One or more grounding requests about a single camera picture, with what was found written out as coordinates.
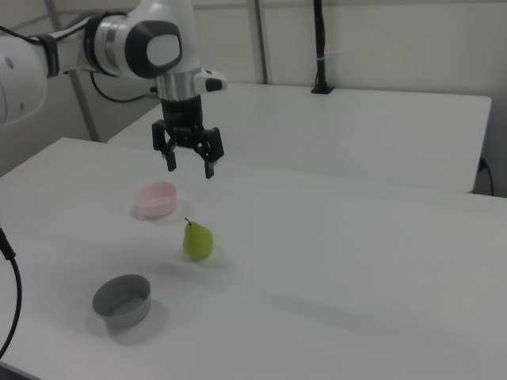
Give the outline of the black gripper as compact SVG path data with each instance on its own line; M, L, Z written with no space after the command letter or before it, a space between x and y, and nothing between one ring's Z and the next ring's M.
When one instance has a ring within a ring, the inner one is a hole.
M153 148L165 158L170 172L177 168L174 147L193 148L204 160L205 177L211 179L224 149L220 130L203 127L201 97L183 101L162 100L161 104L163 120L152 124Z

